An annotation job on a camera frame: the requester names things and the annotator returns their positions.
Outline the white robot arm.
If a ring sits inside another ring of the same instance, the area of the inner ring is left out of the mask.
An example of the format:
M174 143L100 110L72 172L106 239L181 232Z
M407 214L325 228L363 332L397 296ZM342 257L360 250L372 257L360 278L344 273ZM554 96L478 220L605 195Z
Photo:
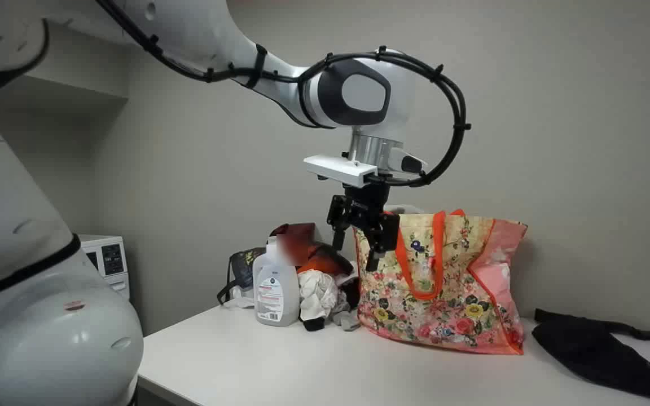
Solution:
M0 0L0 89L37 67L78 0ZM148 54L195 81L235 81L310 129L393 144L404 54L291 65L250 40L227 0L96 0ZM0 136L0 406L129 406L142 364L133 304L91 264Z

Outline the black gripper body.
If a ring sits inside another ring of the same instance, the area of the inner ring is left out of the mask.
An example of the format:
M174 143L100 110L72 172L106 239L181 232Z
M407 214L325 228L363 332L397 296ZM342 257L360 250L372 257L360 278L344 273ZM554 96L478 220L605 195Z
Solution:
M393 228L393 217L384 210L389 191L386 182L346 185L344 195L336 195L329 204L327 224L334 231L355 226L361 232L389 232Z

